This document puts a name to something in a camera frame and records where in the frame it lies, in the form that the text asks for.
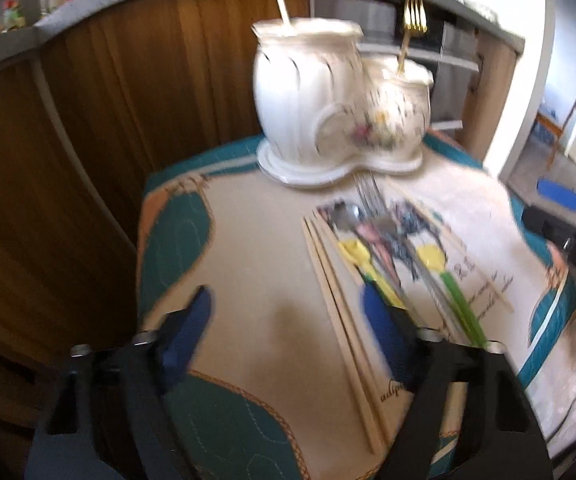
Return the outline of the silver spoon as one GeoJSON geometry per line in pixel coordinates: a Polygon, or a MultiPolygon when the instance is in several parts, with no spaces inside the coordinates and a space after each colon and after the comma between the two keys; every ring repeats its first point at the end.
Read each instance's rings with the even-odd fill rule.
{"type": "Polygon", "coordinates": [[[404,304],[404,309],[408,312],[413,322],[420,326],[422,318],[418,315],[416,309],[411,305],[408,298],[401,288],[401,281],[397,275],[391,255],[387,247],[382,243],[376,229],[365,219],[364,214],[354,203],[341,202],[334,203],[330,209],[330,222],[337,231],[352,232],[354,238],[360,240],[371,253],[373,265],[382,274],[385,280],[399,296],[404,304]]]}

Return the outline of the silver fork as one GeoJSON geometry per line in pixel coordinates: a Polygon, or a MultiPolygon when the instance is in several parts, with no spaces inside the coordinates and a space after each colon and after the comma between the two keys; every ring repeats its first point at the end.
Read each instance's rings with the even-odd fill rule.
{"type": "Polygon", "coordinates": [[[455,338],[459,342],[467,342],[467,333],[464,331],[462,324],[460,324],[450,300],[448,300],[440,285],[434,281],[430,271],[421,262],[420,258],[414,255],[414,245],[399,232],[396,222],[388,214],[384,200],[379,200],[380,192],[373,176],[370,174],[355,174],[354,182],[370,223],[380,235],[391,240],[393,244],[399,247],[402,254],[408,257],[411,266],[430,290],[430,294],[438,305],[446,325],[454,332],[455,338]]]}

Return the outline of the white ceramic double utensil holder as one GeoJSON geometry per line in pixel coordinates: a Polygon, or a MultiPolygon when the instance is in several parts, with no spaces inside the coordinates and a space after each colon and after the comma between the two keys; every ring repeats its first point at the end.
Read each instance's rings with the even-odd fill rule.
{"type": "Polygon", "coordinates": [[[422,164],[433,76],[394,55],[361,55],[358,24],[296,18],[253,24],[260,168],[319,188],[355,170],[408,174],[422,164]]]}

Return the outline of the gold fork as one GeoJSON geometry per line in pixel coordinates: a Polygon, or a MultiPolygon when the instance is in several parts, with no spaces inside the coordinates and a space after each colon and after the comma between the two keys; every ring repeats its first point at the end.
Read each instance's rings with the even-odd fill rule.
{"type": "Polygon", "coordinates": [[[403,75],[405,72],[405,60],[410,39],[414,36],[425,35],[428,32],[427,15],[425,15],[423,0],[405,0],[403,32],[402,46],[401,50],[399,50],[399,64],[397,64],[397,73],[399,75],[403,75]]]}

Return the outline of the printed horse placemat cloth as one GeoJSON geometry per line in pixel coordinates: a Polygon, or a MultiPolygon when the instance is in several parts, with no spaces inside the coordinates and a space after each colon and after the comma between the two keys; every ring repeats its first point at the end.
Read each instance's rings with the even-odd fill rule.
{"type": "Polygon", "coordinates": [[[382,178],[389,208],[418,212],[429,263],[386,266],[328,216],[359,201],[352,180],[286,188],[257,166],[256,138],[152,174],[141,204],[138,295],[155,330],[207,286],[213,311],[166,410],[204,479],[367,479],[411,401],[361,305],[365,278],[391,276],[422,325],[454,339],[430,288],[457,285],[486,338],[504,344],[550,456],[576,442],[576,278],[521,226],[523,203],[436,138],[421,169],[382,178]]]}

